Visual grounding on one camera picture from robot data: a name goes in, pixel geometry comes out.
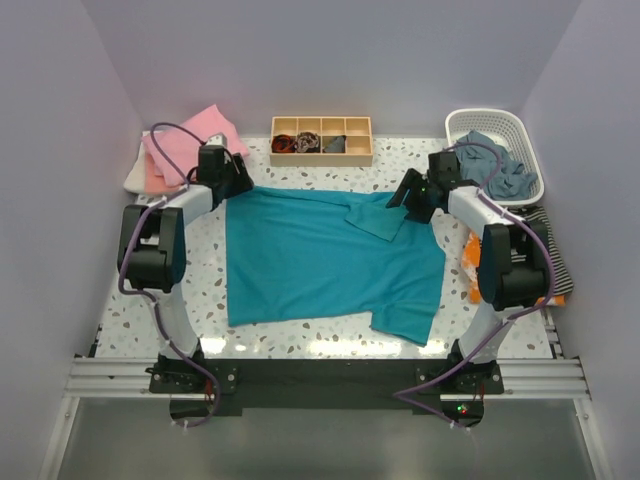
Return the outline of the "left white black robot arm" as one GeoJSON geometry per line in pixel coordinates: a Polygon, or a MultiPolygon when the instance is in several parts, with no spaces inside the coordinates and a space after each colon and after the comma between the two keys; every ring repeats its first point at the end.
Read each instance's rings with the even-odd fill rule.
{"type": "Polygon", "coordinates": [[[155,382],[203,391],[208,401],[218,380],[206,367],[198,335],[189,320],[182,283],[187,268],[186,227],[223,201],[253,189],[244,159],[226,147],[204,144],[186,183],[149,205],[123,211],[117,258],[118,289],[148,301],[159,340],[155,382]]]}

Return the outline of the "teal t shirt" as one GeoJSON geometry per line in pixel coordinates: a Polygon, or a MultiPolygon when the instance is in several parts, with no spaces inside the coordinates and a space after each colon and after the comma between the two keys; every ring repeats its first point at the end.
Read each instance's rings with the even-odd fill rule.
{"type": "Polygon", "coordinates": [[[445,260],[431,224],[388,192],[256,187],[226,203],[228,322],[368,312],[371,329],[427,343],[445,260]]]}

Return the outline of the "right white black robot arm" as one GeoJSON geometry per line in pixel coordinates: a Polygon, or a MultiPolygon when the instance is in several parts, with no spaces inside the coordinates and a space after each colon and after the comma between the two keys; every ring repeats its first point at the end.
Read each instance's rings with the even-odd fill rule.
{"type": "Polygon", "coordinates": [[[440,209],[480,238],[476,278],[481,302],[466,332],[454,342],[445,371],[394,394],[403,401],[441,384],[466,393],[481,379],[491,378],[497,372],[499,347],[508,330],[517,319],[543,308],[555,289],[544,223],[510,213],[477,182],[464,179],[452,147],[428,159],[425,173],[414,168],[406,171],[387,206],[403,206],[408,220],[423,224],[440,209]]]}

